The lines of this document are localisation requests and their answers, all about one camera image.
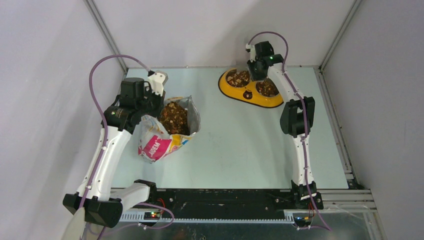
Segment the yellow double pet bowl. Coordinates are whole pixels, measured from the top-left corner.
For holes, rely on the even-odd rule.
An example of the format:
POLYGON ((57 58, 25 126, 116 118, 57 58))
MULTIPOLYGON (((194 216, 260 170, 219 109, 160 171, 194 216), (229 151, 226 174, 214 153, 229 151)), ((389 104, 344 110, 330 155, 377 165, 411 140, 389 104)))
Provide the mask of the yellow double pet bowl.
POLYGON ((257 83, 260 83, 260 81, 249 80, 247 84, 240 87, 230 85, 228 77, 232 77, 235 74, 237 74, 236 68, 231 68, 219 77, 218 89, 224 96, 266 109, 276 108, 284 103, 280 94, 274 96, 262 95, 257 88, 257 83))

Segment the pet food bag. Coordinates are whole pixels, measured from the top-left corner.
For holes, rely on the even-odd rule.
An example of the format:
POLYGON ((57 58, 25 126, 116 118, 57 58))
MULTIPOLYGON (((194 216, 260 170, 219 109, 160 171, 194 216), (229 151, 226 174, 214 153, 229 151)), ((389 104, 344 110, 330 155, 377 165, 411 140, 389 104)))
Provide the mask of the pet food bag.
POLYGON ((159 117, 143 116, 140 122, 141 134, 138 142, 138 155, 147 162, 154 163, 179 150, 201 128, 200 113, 191 95, 168 98, 164 101, 164 106, 169 102, 177 102, 187 110, 190 135, 169 134, 159 122, 159 117))

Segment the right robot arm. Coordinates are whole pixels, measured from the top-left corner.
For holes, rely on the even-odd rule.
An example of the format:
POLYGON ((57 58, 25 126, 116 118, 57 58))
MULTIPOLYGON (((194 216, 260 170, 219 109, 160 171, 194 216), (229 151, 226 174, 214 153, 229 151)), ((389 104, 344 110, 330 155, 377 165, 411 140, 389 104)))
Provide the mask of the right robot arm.
POLYGON ((285 58, 274 52, 268 41, 246 44, 247 62, 254 81, 269 79, 283 98, 279 120, 282 132, 291 138, 293 172, 290 188, 291 204, 297 209, 316 210, 319 193, 310 164, 309 134, 314 123, 315 99, 305 96, 289 77, 285 58))

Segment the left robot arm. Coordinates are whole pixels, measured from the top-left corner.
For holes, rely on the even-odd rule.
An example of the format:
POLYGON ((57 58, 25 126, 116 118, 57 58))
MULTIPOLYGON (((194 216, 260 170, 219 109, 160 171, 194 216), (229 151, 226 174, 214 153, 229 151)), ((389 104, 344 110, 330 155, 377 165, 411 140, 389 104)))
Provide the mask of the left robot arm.
POLYGON ((139 203, 145 208, 156 206, 158 194, 153 182, 138 179, 116 192, 111 189, 121 155, 142 116, 157 117, 162 110, 167 79, 160 72, 147 80, 126 78, 116 97, 119 105, 113 104, 103 112, 100 139, 86 176, 76 193, 67 193, 62 201, 73 215, 83 209, 84 223, 113 228, 133 206, 139 203))

